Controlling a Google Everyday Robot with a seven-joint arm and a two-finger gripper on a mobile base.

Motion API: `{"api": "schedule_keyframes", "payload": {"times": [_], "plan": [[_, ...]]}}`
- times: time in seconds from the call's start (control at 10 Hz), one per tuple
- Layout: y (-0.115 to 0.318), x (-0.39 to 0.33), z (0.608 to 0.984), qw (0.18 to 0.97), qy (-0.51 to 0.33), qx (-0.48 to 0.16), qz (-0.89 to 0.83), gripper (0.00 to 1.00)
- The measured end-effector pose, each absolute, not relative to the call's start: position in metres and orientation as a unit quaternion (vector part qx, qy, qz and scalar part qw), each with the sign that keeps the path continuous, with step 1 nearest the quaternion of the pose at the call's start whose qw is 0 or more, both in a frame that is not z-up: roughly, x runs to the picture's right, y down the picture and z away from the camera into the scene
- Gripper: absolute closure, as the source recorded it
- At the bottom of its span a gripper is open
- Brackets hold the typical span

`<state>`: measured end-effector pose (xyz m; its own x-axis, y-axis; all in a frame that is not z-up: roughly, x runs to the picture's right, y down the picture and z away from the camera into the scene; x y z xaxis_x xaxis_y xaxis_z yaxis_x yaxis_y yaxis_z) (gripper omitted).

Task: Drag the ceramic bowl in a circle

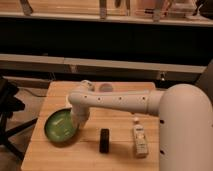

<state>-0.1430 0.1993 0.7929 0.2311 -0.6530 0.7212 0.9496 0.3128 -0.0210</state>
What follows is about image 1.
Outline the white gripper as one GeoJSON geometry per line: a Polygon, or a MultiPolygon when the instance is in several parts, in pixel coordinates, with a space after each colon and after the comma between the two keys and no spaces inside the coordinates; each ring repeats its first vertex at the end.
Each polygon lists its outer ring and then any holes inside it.
{"type": "Polygon", "coordinates": [[[83,128],[90,116],[88,107],[73,106],[71,109],[72,124],[75,128],[83,128]]]}

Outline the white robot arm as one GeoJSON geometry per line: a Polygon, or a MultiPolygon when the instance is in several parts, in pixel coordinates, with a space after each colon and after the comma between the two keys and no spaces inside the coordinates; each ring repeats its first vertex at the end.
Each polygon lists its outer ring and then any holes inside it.
{"type": "Polygon", "coordinates": [[[198,87],[164,91],[96,92],[85,80],[68,96],[73,122],[86,123],[92,107],[159,118],[159,171],[213,171],[213,105],[198,87]]]}

